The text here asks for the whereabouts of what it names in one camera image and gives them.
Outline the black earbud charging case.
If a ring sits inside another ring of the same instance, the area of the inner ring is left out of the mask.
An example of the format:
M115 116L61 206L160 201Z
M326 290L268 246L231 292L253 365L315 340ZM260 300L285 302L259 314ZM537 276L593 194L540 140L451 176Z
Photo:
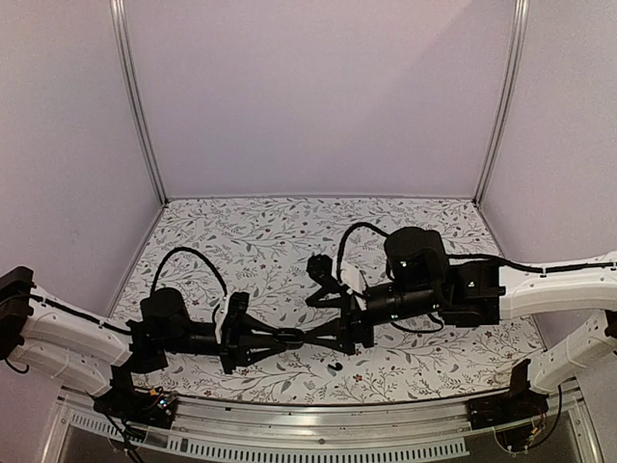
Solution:
M306 340L305 332L297 328L280 328L273 334L273 338L288 350L302 347Z

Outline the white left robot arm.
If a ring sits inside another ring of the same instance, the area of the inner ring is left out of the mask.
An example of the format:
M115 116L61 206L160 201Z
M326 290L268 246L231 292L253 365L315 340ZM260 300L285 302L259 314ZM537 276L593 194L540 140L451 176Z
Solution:
M73 307L37 286L17 266L1 278L1 357L103 398L124 419L143 411L134 374L166 368L170 353L217 356L225 373L286 350L294 330L268 326L246 313L248 296L235 293L219 321L190 318L181 293L157 289L141 303L142 317L124 325Z

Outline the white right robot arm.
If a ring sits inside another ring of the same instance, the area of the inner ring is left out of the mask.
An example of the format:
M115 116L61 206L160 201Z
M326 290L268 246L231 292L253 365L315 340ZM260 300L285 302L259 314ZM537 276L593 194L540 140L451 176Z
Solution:
M334 348L373 343L377 325L437 313L444 324L474 328L536 313L589 310L591 315L550 350L519 362L498 401L508 421L532 409L536 395L558 385L616 350L616 255L544 265L498 256L446 252L438 231L406 227L384 242L389 281L369 286L341 257L312 256L309 277L319 289L314 308L338 308Z

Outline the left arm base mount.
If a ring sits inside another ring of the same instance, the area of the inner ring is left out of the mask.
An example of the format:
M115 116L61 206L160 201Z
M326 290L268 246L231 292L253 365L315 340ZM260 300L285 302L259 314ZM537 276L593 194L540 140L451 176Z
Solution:
M177 394L156 387L147 391L133 385L132 372L125 367L111 367L110 389L93 395L94 409L111 418L170 429L177 411Z

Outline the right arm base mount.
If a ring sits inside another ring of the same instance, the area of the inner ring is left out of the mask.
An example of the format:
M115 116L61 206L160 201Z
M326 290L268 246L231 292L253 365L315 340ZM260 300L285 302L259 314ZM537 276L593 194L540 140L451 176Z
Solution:
M523 360L514 366L506 392L466 401L467 418L473 430L530 419L549 411L548 395L530 389L530 363Z

